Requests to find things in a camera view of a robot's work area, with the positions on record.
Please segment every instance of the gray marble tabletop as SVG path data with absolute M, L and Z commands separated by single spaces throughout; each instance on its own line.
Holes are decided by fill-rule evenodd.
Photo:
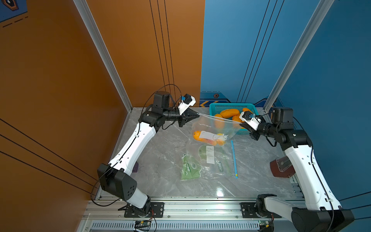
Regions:
M 132 134 L 142 108 L 134 108 L 118 152 Z M 193 110 L 209 114 L 209 108 Z M 272 175 L 269 162 L 282 157 L 277 147 L 271 147 L 265 139 L 252 140 L 249 135 L 235 135 L 232 140 L 236 154 L 238 179 L 233 176 L 181 180 L 182 160 L 176 148 L 185 146 L 191 137 L 192 121 L 182 128 L 178 124 L 167 130 L 160 129 L 149 141 L 138 159 L 139 169 L 132 173 L 138 188 L 151 197 L 257 197 L 272 193 L 279 197 L 295 198 L 289 179 Z

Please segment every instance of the paper label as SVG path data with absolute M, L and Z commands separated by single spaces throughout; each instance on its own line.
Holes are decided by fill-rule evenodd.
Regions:
M 206 162 L 208 164 L 215 164 L 214 147 L 206 146 Z
M 201 134 L 200 134 L 200 137 L 199 138 L 205 138 L 205 139 L 208 139 L 208 140 L 213 140 L 213 141 L 216 141 L 216 140 L 220 140 L 220 141 L 225 141 L 227 139 L 227 135 L 217 135 L 217 134 L 213 134 L 213 133 L 210 133 L 210 132 L 207 132 L 207 131 L 201 131 Z

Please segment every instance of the ziplock bag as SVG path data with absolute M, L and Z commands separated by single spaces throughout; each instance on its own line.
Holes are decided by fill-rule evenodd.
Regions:
M 222 147 L 215 147 L 189 139 L 185 150 L 187 155 L 193 156 L 200 163 L 202 178 L 233 176 L 233 153 L 230 141 Z
M 187 154 L 185 147 L 177 147 L 175 153 L 181 156 L 181 180 L 197 179 L 201 176 L 202 166 L 196 157 Z
M 223 146 L 239 129 L 240 123 L 225 118 L 218 118 L 206 114 L 193 120 L 192 137 L 194 140 L 212 146 Z

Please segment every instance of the teal plastic basket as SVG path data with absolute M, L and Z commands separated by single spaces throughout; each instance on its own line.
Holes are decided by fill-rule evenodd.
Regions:
M 209 107 L 210 115 L 212 116 L 220 114 L 220 112 L 227 109 L 238 109 L 240 112 L 242 112 L 243 108 L 247 108 L 254 114 L 259 115 L 254 104 L 251 103 L 211 103 Z M 247 129 L 240 129 L 239 131 L 237 131 L 237 134 L 250 134 L 250 132 Z

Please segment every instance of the blue ruler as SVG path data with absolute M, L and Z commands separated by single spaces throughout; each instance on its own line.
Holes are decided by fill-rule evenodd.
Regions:
M 233 145 L 233 141 L 232 140 L 231 140 L 231 144 L 232 144 L 233 161 L 234 161 L 234 173 L 236 174 L 236 179 L 238 179 L 237 165 L 236 165 L 236 155 L 234 154 L 234 145 Z

